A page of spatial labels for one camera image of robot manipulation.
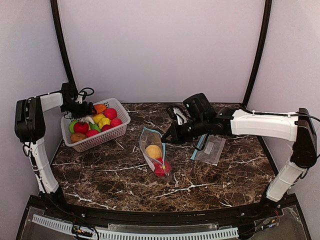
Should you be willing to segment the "orange toy mango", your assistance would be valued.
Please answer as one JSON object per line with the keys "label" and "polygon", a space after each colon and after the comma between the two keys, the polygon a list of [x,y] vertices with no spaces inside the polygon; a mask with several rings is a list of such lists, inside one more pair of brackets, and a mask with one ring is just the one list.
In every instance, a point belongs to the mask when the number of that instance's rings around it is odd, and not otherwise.
{"label": "orange toy mango", "polygon": [[104,104],[96,104],[93,106],[92,112],[94,114],[101,114],[107,109],[107,106]]}

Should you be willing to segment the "clear zip bag blue zipper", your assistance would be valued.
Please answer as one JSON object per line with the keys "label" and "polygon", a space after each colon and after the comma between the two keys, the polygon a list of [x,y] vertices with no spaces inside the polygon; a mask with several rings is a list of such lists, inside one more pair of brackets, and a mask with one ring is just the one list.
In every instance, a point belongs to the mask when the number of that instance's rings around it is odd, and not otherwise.
{"label": "clear zip bag blue zipper", "polygon": [[166,145],[160,132],[144,127],[139,138],[139,147],[152,172],[159,178],[168,177],[172,171],[166,160]]}

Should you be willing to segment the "yellow orange toy peach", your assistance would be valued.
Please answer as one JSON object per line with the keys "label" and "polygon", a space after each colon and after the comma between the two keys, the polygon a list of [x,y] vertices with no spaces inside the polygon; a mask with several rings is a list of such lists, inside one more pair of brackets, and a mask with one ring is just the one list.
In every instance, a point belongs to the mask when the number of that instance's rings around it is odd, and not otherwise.
{"label": "yellow orange toy peach", "polygon": [[151,144],[149,145],[146,149],[145,149],[146,154],[153,159],[160,159],[162,158],[162,149],[155,144]]}

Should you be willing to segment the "red toy bell pepper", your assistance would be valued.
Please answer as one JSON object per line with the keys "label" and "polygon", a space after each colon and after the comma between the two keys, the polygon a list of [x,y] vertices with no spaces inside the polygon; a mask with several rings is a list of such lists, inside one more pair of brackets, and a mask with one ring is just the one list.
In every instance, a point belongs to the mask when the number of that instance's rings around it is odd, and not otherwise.
{"label": "red toy bell pepper", "polygon": [[158,162],[154,163],[154,171],[153,172],[155,173],[155,175],[157,177],[164,177],[166,174],[171,172],[172,167],[171,167],[170,163],[165,161],[164,165],[166,167],[166,170],[163,170],[163,168],[162,168],[163,165],[161,163],[158,163]]}

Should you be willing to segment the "white toy mushroom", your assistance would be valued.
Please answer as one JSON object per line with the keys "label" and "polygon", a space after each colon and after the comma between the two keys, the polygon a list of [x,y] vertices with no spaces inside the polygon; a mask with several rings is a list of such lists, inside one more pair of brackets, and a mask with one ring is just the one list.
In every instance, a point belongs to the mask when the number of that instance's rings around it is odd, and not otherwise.
{"label": "white toy mushroom", "polygon": [[90,115],[83,117],[80,121],[84,123],[92,124],[92,125],[95,124],[95,121]]}

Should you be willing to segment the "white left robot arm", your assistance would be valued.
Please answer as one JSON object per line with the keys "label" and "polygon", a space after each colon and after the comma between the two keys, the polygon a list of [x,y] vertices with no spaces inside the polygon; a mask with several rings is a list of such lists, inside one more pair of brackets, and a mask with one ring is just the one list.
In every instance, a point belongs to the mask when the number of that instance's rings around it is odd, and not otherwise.
{"label": "white left robot arm", "polygon": [[17,101],[14,132],[22,143],[24,155],[29,158],[38,182],[39,191],[54,194],[59,189],[45,148],[46,124],[44,113],[60,108],[73,118],[83,118],[96,113],[94,104],[85,98],[95,93],[91,87],[78,91],[72,83],[63,83],[61,90],[43,93]]}

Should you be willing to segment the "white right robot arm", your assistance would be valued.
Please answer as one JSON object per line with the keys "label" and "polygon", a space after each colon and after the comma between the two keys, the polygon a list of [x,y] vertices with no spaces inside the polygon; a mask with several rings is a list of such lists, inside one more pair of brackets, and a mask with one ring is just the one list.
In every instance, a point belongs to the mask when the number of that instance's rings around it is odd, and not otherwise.
{"label": "white right robot arm", "polygon": [[317,134],[308,111],[275,113],[223,108],[219,112],[208,109],[191,112],[191,118],[182,124],[174,122],[161,138],[163,143],[180,145],[191,143],[203,135],[257,136],[267,141],[267,147],[276,143],[289,149],[282,153],[282,167],[269,184],[266,198],[278,202],[292,185],[313,167],[318,159]]}

